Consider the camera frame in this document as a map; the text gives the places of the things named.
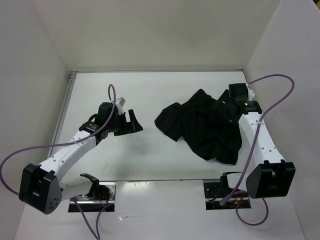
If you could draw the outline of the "black pleated skirt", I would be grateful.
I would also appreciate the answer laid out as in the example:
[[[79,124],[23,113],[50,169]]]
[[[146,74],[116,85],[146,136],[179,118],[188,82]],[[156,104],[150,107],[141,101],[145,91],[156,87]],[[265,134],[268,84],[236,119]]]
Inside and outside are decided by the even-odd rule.
[[[154,123],[175,142],[183,138],[200,158],[235,165],[242,147],[240,127],[224,121],[213,109],[216,101],[199,89],[185,103],[175,102],[164,108]]]

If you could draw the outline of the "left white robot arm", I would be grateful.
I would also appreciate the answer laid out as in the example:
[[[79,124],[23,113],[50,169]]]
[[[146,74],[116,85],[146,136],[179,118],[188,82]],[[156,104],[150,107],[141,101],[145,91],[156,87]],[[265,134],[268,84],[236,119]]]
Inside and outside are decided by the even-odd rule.
[[[63,177],[108,134],[122,136],[143,130],[134,111],[124,112],[123,105],[123,98],[103,102],[67,146],[38,165],[28,164],[22,171],[19,200],[46,215],[51,214],[60,202],[81,195],[88,200],[108,201],[110,189],[101,185],[98,178],[88,173],[81,173],[71,181],[63,181]]]

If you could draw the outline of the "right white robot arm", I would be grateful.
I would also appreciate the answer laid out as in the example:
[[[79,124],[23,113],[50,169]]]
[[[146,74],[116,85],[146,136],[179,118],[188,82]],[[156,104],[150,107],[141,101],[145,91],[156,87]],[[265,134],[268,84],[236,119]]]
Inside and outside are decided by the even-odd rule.
[[[223,123],[242,128],[250,144],[247,161],[254,160],[255,168],[250,174],[244,169],[238,182],[226,179],[219,184],[220,193],[229,197],[236,191],[247,192],[250,198],[285,197],[290,189],[296,168],[281,155],[266,127],[259,103],[249,99],[245,83],[228,86],[213,108]]]

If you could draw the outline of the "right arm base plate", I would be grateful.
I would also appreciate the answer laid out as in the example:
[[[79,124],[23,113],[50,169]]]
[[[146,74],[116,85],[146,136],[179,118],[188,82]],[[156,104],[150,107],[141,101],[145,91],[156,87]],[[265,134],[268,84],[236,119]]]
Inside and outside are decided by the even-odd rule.
[[[232,192],[228,186],[223,186],[220,180],[211,179],[203,181],[205,208],[207,211],[213,210],[235,210],[237,205],[240,209],[251,209],[251,203],[247,193],[240,193],[225,203],[220,205],[220,201]]]

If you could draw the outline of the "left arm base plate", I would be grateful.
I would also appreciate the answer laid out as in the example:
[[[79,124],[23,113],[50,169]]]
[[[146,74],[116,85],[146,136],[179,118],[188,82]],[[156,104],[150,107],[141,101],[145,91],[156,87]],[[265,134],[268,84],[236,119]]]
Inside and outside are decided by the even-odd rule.
[[[84,213],[98,213],[104,207],[107,207],[104,212],[115,211],[117,183],[102,181],[99,185],[98,193],[94,196],[78,195],[74,198]]]

